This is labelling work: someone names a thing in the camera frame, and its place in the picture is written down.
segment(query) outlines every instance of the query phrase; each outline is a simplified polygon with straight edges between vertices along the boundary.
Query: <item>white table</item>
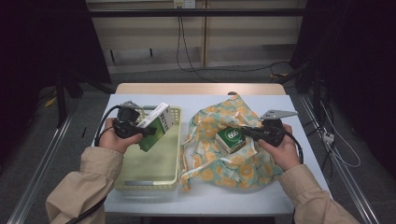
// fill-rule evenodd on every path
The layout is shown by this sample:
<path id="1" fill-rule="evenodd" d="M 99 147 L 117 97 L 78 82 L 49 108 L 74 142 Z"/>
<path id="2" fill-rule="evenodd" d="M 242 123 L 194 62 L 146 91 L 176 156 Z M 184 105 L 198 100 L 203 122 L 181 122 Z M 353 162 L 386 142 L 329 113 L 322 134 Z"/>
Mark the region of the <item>white table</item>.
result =
<path id="1" fill-rule="evenodd" d="M 181 140 L 186 138 L 188 122 L 200 109 L 229 99 L 229 95 L 194 94 L 114 94 L 106 111 L 126 101 L 138 105 L 158 105 L 161 102 L 182 108 Z M 269 109 L 295 111 L 288 95 L 241 95 L 258 115 Z M 113 111 L 110 117 L 116 117 Z M 329 190 L 298 117 L 282 119 L 291 125 L 293 134 L 304 151 L 304 162 L 311 169 L 323 189 Z M 191 190 L 179 189 L 157 192 L 122 192 L 112 190 L 107 196 L 106 212 L 129 216 L 252 216 L 272 217 L 291 214 L 293 205 L 277 181 L 257 189 L 226 189 L 212 186 L 199 179 L 191 181 Z"/>

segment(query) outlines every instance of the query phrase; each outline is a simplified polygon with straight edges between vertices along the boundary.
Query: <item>person's left hand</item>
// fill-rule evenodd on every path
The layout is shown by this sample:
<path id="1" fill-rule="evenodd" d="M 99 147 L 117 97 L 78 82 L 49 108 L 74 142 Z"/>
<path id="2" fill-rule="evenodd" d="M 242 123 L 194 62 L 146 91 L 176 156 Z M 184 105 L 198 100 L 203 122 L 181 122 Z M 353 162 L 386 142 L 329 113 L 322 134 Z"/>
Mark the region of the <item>person's left hand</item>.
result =
<path id="1" fill-rule="evenodd" d="M 106 147 L 124 154 L 128 146 L 136 144 L 142 140 L 143 134 L 138 133 L 129 138 L 119 138 L 116 133 L 114 133 L 114 129 L 111 128 L 113 126 L 113 119 L 106 119 L 104 128 L 106 131 L 100 138 L 99 147 Z"/>

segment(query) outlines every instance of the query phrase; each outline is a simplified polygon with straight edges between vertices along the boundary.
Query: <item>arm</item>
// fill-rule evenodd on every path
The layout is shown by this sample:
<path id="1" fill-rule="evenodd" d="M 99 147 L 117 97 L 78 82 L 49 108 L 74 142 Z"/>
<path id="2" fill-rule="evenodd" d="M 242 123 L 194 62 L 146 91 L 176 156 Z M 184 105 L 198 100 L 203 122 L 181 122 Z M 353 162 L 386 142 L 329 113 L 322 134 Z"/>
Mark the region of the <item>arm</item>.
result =
<path id="1" fill-rule="evenodd" d="M 111 125 L 112 119 L 107 119 L 105 130 Z M 108 129 L 103 133 L 99 147 L 87 147 L 81 155 L 80 171 L 68 174 L 46 201 L 50 222 L 66 223 L 104 199 L 120 174 L 127 147 L 142 137 L 142 134 L 136 134 L 120 139 L 113 129 Z M 81 223 L 105 223 L 104 207 Z"/>
<path id="2" fill-rule="evenodd" d="M 284 124 L 287 132 L 291 127 Z M 285 173 L 278 179 L 295 206 L 296 223 L 359 223 L 323 190 L 306 165 L 300 164 L 294 142 L 287 136 L 278 147 L 259 140 Z"/>

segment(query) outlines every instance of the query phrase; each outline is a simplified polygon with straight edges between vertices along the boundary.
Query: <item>plastic basket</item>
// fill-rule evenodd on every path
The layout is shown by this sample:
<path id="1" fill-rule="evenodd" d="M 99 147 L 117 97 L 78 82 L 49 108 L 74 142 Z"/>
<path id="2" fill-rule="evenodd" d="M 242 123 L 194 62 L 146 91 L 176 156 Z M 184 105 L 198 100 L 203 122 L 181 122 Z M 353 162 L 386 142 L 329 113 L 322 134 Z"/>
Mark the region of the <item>plastic basket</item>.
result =
<path id="1" fill-rule="evenodd" d="M 138 121 L 155 106 L 143 106 Z M 115 182 L 118 190 L 174 189 L 178 181 L 180 152 L 181 109 L 171 106 L 175 123 L 172 128 L 148 151 L 139 145 L 128 147 L 120 176 Z"/>

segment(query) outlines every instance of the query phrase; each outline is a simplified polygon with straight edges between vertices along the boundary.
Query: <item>hand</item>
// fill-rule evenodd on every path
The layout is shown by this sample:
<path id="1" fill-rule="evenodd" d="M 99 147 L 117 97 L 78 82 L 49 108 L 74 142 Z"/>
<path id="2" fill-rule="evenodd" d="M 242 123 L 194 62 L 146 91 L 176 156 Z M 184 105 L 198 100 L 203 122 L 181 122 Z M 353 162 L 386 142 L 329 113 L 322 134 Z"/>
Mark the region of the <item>hand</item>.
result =
<path id="1" fill-rule="evenodd" d="M 106 119 L 104 128 L 106 131 L 100 138 L 99 147 L 106 147 L 124 154 L 128 146 L 138 143 L 143 138 L 143 134 L 141 133 L 135 134 L 129 138 L 119 138 L 116 133 L 114 133 L 114 129 L 111 128 L 112 126 L 113 119 Z"/>
<path id="2" fill-rule="evenodd" d="M 291 127 L 288 124 L 283 124 L 283 127 L 286 132 L 291 133 Z M 295 143 L 287 135 L 285 135 L 278 147 L 273 147 L 262 139 L 259 140 L 259 145 L 271 154 L 276 164 L 283 171 L 287 171 L 300 164 Z"/>

